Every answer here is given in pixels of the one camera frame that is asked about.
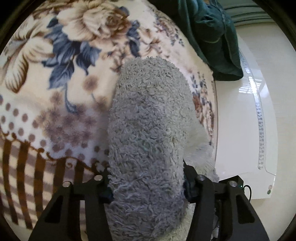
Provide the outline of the grey fluffy pants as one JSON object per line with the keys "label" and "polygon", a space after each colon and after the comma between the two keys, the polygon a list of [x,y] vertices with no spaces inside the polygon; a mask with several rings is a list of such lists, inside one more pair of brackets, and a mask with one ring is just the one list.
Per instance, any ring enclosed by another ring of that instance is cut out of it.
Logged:
{"label": "grey fluffy pants", "polygon": [[185,240],[194,205],[184,195],[184,164],[217,181],[213,147],[189,84],[161,57],[124,64],[108,124],[106,215],[114,240]]}

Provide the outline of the white headboard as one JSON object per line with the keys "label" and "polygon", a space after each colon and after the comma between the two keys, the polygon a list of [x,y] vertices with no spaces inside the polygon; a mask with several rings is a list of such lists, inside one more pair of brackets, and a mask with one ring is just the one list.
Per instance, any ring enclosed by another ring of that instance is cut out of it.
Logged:
{"label": "white headboard", "polygon": [[243,77],[217,81],[216,171],[240,176],[253,199],[272,195],[278,165],[278,131],[267,83],[254,55],[238,38]]}

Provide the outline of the floral fleece bed blanket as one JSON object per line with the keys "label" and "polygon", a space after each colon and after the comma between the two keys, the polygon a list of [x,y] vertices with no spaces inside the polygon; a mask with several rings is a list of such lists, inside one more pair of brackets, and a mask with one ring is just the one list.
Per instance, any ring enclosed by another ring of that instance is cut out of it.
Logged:
{"label": "floral fleece bed blanket", "polygon": [[108,110],[122,65],[160,56],[185,76],[213,145],[210,68],[177,25],[148,1],[44,1],[1,53],[1,203],[32,230],[64,181],[108,164]]}

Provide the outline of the dark green plush blanket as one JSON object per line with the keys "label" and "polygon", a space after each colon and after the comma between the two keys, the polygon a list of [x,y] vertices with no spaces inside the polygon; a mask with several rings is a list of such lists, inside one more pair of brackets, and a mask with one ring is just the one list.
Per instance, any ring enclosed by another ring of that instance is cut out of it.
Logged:
{"label": "dark green plush blanket", "polygon": [[236,29],[218,1],[178,1],[179,28],[215,80],[243,77]]}

